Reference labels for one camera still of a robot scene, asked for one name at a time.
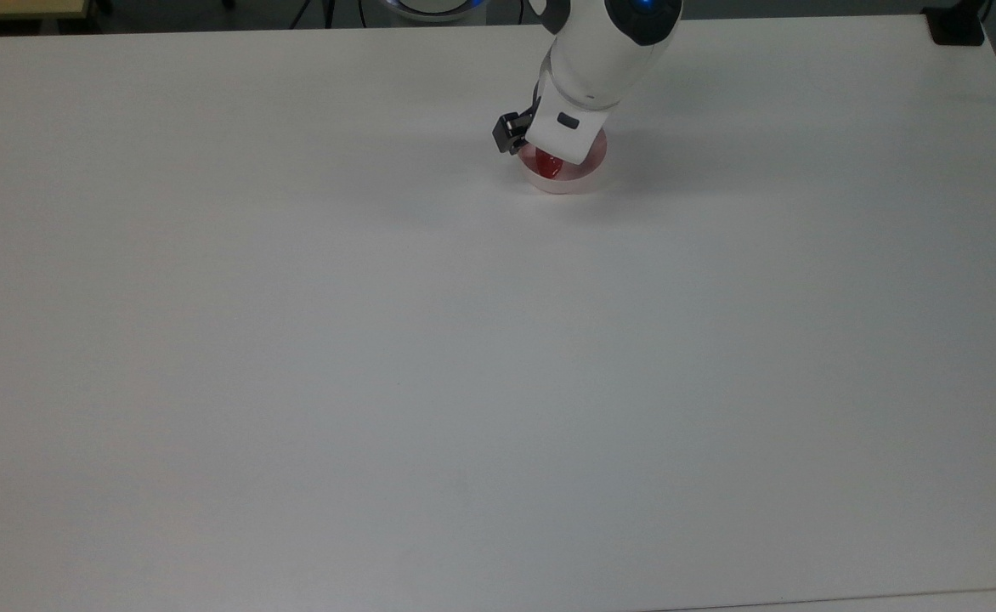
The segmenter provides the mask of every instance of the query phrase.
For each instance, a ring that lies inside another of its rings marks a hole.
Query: table surface
[[[70,19],[89,7],[90,0],[0,0],[0,20]]]
[[[0,611],[996,588],[996,59],[680,26],[609,181],[540,27],[0,39]]]

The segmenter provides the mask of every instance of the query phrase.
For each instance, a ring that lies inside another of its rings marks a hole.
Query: red object
[[[536,172],[542,178],[556,178],[560,170],[563,170],[563,160],[549,154],[547,151],[536,150]]]

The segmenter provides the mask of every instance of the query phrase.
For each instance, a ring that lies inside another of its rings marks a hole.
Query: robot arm
[[[582,163],[611,109],[668,47],[683,3],[533,0],[532,8],[555,42],[540,67],[532,107],[502,116],[495,142],[510,154],[532,143]]]

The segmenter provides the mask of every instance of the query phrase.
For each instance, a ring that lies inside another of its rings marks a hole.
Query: white casing
[[[570,4],[567,23],[540,67],[540,104],[526,139],[566,162],[581,163],[611,109],[656,63],[676,28],[662,42],[643,47],[615,27],[603,0]],[[577,128],[559,123],[560,112],[579,120]]]

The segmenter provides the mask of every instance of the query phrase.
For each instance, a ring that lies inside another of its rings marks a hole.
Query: floor
[[[486,23],[518,22],[522,0],[490,0],[486,5]],[[363,16],[369,27],[387,26],[387,12],[381,0],[315,0],[300,13],[305,0],[236,0],[233,10],[224,8],[222,0],[112,0],[112,13],[101,11],[94,16],[93,30],[113,32],[141,31],[221,31],[284,30],[297,17],[299,28],[324,27],[324,11],[331,3],[332,27],[362,27]],[[949,5],[948,0],[687,0],[684,19],[739,19],[739,17],[917,14],[928,4]],[[524,23],[533,23],[532,12],[525,11]],[[996,0],[988,16],[988,35],[996,50]],[[0,34],[59,34],[85,31],[86,24],[6,23]]]

